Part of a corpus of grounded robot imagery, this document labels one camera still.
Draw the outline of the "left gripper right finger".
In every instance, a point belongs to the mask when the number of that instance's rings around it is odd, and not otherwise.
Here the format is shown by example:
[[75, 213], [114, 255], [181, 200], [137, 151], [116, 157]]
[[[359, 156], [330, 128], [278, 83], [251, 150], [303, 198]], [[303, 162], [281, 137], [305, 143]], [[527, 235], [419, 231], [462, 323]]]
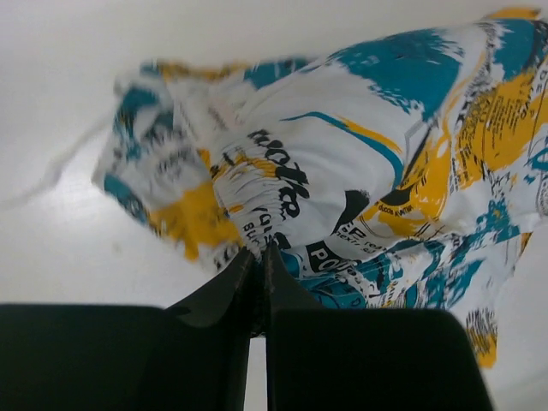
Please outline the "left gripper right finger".
[[324, 308], [263, 256], [271, 410], [490, 410], [468, 337], [432, 309]]

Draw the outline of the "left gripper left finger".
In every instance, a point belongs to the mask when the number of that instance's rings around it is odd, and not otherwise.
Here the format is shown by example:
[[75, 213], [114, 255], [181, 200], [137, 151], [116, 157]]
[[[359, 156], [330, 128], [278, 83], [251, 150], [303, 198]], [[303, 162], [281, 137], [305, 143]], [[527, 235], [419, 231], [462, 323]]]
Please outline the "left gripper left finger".
[[2, 304], [2, 409], [243, 409], [253, 262], [167, 308]]

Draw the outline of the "printed white teal yellow shorts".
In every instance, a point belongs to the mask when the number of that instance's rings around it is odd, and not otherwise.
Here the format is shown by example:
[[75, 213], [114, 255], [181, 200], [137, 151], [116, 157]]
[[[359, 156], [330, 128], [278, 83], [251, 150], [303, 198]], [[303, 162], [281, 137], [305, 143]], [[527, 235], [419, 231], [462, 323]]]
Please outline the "printed white teal yellow shorts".
[[480, 366], [547, 220], [547, 20], [501, 9], [328, 56], [117, 80], [92, 182], [214, 273], [278, 246], [333, 308], [437, 308]]

